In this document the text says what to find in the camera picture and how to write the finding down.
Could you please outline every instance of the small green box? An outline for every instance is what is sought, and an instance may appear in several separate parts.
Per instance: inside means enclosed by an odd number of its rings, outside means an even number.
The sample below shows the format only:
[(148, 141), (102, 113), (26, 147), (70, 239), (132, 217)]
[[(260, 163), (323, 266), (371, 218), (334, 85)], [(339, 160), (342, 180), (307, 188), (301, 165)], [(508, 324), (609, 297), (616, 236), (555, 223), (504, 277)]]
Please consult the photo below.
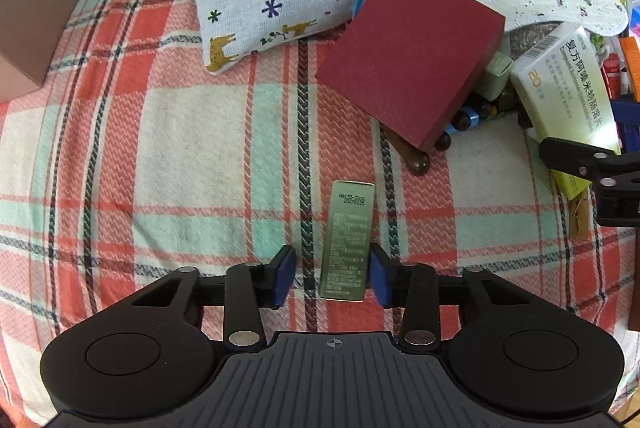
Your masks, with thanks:
[(494, 101), (507, 86), (511, 65), (513, 65), (511, 57), (496, 51), (487, 67), (484, 68), (482, 76), (474, 85), (474, 92), (487, 101)]
[(322, 252), (320, 296), (363, 301), (376, 186), (334, 181)]

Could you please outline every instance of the black clamp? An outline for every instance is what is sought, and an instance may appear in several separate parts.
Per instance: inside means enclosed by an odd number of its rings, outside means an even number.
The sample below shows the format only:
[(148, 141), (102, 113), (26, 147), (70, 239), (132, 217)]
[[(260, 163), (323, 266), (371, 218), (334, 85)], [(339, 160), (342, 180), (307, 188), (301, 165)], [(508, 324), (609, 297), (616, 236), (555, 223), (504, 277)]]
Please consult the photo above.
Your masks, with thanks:
[[(613, 338), (482, 267), (467, 267), (460, 277), (437, 275), (433, 267), (400, 262), (371, 245), (369, 280), (381, 305), (404, 307), (401, 349), (439, 356), (485, 404), (551, 418), (605, 411), (613, 399), (623, 366)], [(462, 330), (452, 340), (441, 339), (442, 305), (458, 306)], [(590, 372), (609, 385), (588, 390)]]
[[(225, 357), (267, 346), (258, 308), (281, 307), (295, 271), (291, 246), (221, 277), (181, 267), (62, 332), (40, 361), (54, 406), (111, 420), (176, 408)], [(224, 306), (221, 342), (200, 330), (208, 306)]]
[(544, 139), (539, 152), (548, 168), (593, 182), (598, 224), (640, 226), (640, 152), (617, 155), (556, 137)]

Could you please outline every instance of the red box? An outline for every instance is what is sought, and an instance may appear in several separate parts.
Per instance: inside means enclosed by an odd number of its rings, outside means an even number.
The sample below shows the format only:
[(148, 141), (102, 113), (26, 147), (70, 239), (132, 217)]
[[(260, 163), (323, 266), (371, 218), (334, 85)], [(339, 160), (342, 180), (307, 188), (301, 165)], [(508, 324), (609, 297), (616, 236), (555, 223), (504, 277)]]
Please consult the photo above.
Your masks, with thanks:
[(366, 0), (318, 81), (430, 151), (503, 33), (504, 17), (475, 0)]

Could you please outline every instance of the crosshair marking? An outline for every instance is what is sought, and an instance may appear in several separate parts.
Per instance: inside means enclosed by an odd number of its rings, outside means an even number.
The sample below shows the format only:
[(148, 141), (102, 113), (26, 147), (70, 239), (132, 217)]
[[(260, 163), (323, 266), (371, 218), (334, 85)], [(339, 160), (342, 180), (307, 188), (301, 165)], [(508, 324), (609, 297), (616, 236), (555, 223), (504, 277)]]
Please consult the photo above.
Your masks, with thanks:
[(333, 350), (342, 347), (342, 342), (338, 338), (331, 338), (326, 344)]

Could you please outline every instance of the white and green medicine box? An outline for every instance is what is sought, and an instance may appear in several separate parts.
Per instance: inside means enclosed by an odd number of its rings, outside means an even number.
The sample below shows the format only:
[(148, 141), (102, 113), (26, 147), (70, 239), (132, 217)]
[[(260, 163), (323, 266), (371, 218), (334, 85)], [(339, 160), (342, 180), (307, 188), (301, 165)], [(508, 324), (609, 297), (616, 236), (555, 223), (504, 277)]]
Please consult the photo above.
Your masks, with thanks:
[[(511, 81), (538, 141), (558, 137), (620, 153), (607, 88), (583, 27), (558, 26), (513, 63)], [(590, 184), (558, 171), (554, 177), (568, 199)]]
[(322, 251), (322, 298), (364, 300), (375, 196), (371, 183), (334, 181)]

